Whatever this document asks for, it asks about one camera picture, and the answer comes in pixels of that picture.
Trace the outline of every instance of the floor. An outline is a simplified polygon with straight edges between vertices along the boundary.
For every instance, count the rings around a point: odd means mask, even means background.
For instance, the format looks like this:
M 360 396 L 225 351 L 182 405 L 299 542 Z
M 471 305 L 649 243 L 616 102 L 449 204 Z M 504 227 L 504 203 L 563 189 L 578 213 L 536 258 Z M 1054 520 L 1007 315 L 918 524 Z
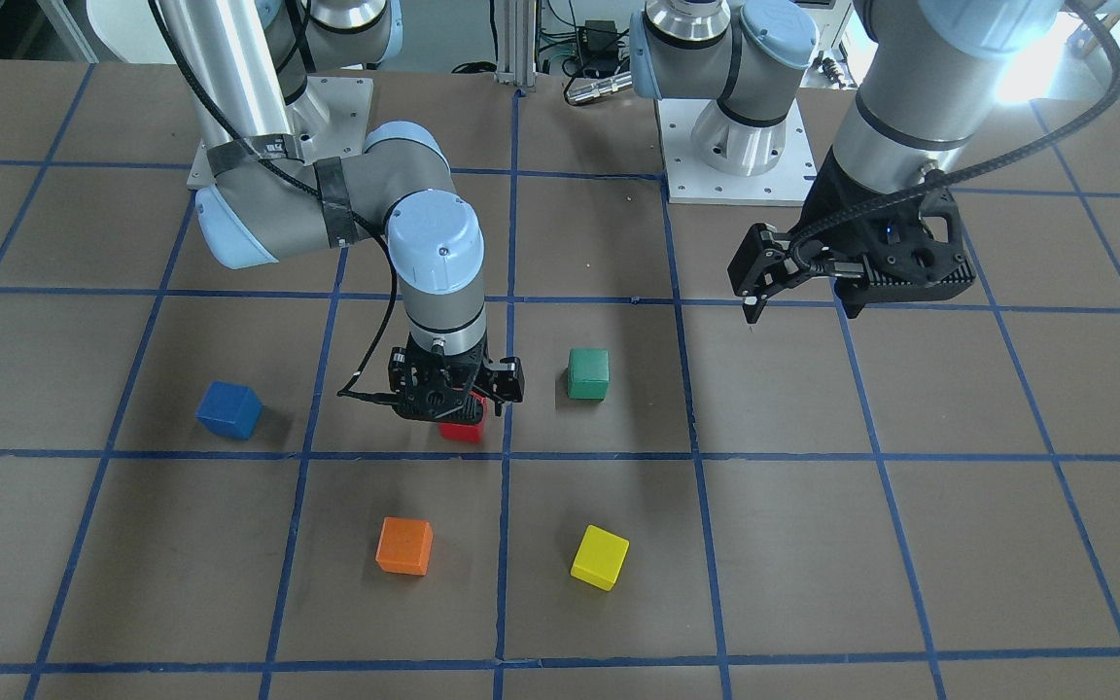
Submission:
M 212 260 L 174 68 L 0 63 L 0 697 L 1120 699 L 1120 106 L 961 188 L 963 297 L 848 323 L 813 282 L 748 328 L 724 267 L 796 211 L 668 204 L 650 102 L 368 77 L 482 220 L 529 375 L 482 446 L 336 398 L 372 248 Z M 800 95 L 816 157 L 850 97 Z M 262 396 L 249 441 L 193 420 L 213 380 Z M 385 515 L 435 526 L 422 579 Z M 631 541 L 610 594 L 569 577 L 587 523 Z

